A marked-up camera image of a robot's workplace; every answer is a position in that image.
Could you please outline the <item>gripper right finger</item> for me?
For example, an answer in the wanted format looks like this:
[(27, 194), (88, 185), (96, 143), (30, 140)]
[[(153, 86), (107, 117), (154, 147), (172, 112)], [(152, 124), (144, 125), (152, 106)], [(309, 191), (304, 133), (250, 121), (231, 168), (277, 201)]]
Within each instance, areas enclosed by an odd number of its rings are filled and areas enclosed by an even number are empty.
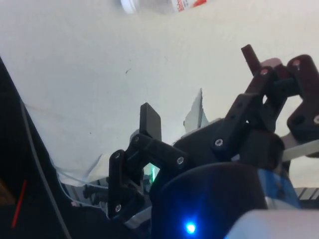
[(292, 138), (298, 145), (319, 138), (319, 72), (309, 55), (272, 67), (260, 63), (251, 45), (241, 51), (253, 79), (222, 120), (212, 151), (220, 162), (239, 156), (242, 163), (274, 169), (287, 151), (275, 128), (288, 98), (302, 99), (287, 119)]

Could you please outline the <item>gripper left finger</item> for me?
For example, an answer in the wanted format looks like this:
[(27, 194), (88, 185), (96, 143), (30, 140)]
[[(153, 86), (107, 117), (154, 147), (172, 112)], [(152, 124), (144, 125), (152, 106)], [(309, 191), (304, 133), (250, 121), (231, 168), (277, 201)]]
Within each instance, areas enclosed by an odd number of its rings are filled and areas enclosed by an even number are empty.
[(108, 216), (127, 221), (146, 202), (144, 167), (152, 164), (168, 179), (191, 167), (187, 153), (162, 142), (161, 118), (145, 103), (140, 107), (140, 126), (126, 150), (117, 150), (109, 159)]

